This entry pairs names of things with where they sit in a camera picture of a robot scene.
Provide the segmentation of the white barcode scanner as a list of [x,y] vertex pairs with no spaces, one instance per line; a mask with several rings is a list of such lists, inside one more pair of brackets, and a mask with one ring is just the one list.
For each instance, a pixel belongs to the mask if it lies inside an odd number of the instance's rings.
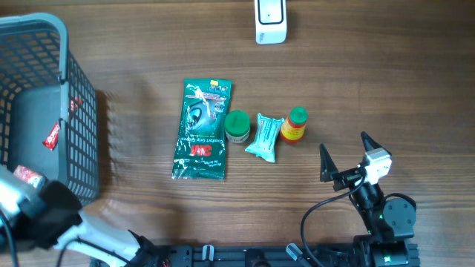
[[286,0],[254,0],[254,6],[256,43],[283,43],[287,34]]

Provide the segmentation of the red small sachet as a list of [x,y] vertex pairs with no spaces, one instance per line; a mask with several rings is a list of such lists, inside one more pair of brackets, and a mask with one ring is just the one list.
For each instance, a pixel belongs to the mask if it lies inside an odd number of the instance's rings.
[[59,123],[56,122],[53,128],[51,129],[50,133],[46,137],[46,139],[42,142],[42,144],[50,151],[53,151],[57,145],[60,130],[61,130],[61,127]]

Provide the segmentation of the grey plastic shopping basket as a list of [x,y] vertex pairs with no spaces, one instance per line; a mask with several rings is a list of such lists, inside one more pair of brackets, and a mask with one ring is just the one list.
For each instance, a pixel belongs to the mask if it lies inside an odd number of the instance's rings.
[[[42,142],[58,122],[53,151]],[[58,180],[88,205],[99,196],[96,91],[49,13],[1,18],[1,165]]]

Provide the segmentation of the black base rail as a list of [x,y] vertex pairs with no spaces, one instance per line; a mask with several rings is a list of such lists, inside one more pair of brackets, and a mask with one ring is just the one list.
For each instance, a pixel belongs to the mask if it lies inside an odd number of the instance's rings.
[[[229,247],[162,245],[153,267],[253,267],[315,266],[303,247],[287,246]],[[366,245],[333,243],[313,246],[310,251],[323,266],[409,266],[420,267],[416,244]]]

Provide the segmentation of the green lid small jar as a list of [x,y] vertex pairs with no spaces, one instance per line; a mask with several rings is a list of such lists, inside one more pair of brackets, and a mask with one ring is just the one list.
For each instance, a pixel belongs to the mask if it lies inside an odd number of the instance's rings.
[[224,120],[224,129],[227,139],[233,143],[245,142],[250,133],[251,122],[249,115],[241,110],[228,113]]

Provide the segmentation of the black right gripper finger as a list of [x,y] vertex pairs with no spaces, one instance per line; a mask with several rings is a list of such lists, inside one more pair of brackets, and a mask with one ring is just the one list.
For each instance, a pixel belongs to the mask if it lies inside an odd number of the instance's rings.
[[383,153],[390,155],[390,152],[377,143],[367,132],[361,132],[361,140],[367,154]]
[[321,170],[320,170],[320,181],[321,182],[330,182],[335,179],[335,176],[338,174],[338,169],[335,166],[325,144],[319,145],[320,158],[321,158]]

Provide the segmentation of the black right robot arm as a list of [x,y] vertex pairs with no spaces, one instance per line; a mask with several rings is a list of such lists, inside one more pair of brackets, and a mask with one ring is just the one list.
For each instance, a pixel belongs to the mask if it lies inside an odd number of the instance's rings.
[[366,132],[361,163],[339,171],[325,145],[319,146],[320,181],[332,182],[335,191],[348,190],[347,198],[362,218],[367,234],[349,244],[324,245],[317,255],[331,266],[419,266],[414,237],[416,202],[400,193],[384,194],[379,180],[389,174],[392,154]]

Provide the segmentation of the red snack pack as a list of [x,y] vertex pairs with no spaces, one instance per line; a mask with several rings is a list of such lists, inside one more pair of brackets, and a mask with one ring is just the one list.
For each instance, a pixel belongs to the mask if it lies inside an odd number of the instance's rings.
[[47,178],[35,171],[24,167],[22,165],[18,165],[13,172],[13,175],[20,180],[32,185],[36,189],[40,189],[46,182]]

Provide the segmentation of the green 3M gloves packet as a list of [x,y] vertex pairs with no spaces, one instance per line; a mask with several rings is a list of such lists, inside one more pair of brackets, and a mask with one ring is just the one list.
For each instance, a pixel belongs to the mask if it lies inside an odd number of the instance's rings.
[[226,135],[223,124],[231,98],[230,80],[184,80],[172,178],[225,178]]

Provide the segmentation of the sriracha sauce bottle green cap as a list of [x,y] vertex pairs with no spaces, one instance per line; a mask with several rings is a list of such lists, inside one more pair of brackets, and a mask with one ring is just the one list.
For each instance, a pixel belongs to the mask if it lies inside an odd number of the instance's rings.
[[307,119],[308,113],[305,108],[293,108],[281,126],[282,140],[290,144],[299,142],[304,135]]

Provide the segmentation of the light teal tissue pack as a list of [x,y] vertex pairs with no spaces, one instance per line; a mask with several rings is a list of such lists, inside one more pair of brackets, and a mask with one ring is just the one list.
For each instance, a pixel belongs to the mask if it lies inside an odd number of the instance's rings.
[[284,118],[273,119],[258,114],[258,127],[254,141],[248,145],[245,152],[259,156],[267,162],[275,162],[275,143],[280,133]]

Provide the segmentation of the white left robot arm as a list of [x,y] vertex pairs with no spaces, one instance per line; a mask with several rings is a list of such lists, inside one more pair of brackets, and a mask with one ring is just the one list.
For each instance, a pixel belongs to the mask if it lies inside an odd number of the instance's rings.
[[139,236],[87,214],[66,185],[53,180],[35,188],[1,166],[1,253],[18,266],[18,253],[35,248],[59,249],[58,266],[68,249],[109,266],[147,265]]

